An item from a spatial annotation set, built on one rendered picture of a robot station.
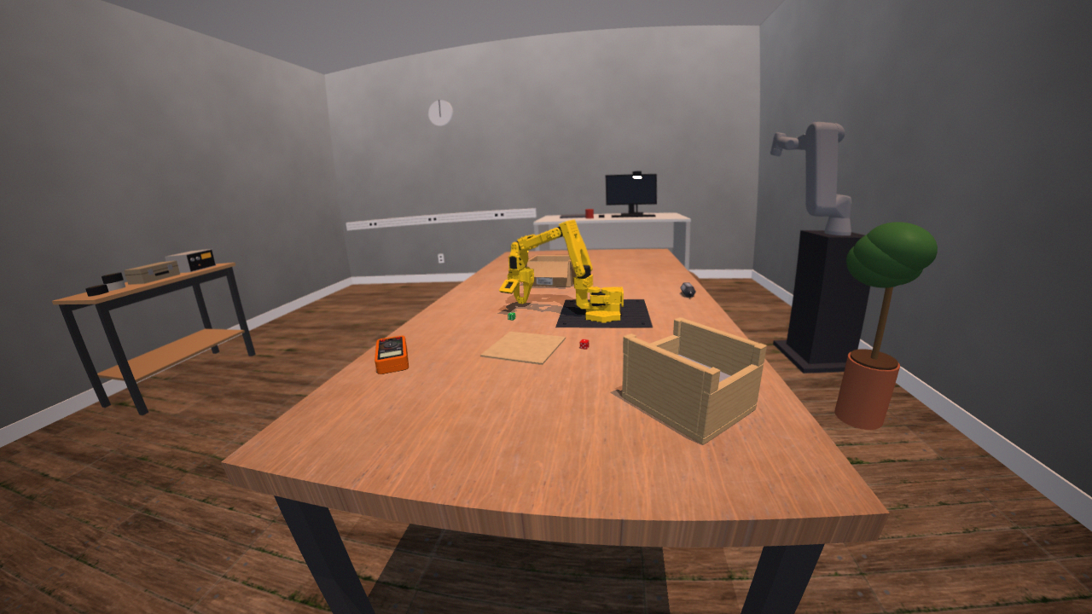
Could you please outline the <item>orange digital multimeter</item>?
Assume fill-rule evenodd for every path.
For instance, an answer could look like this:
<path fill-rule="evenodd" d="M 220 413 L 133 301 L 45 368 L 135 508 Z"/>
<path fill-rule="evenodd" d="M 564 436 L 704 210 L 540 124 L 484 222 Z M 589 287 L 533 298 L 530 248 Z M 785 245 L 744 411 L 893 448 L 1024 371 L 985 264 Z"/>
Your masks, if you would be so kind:
<path fill-rule="evenodd" d="M 405 346 L 405 336 L 377 339 L 377 349 L 375 349 L 377 373 L 387 374 L 410 368 Z"/>

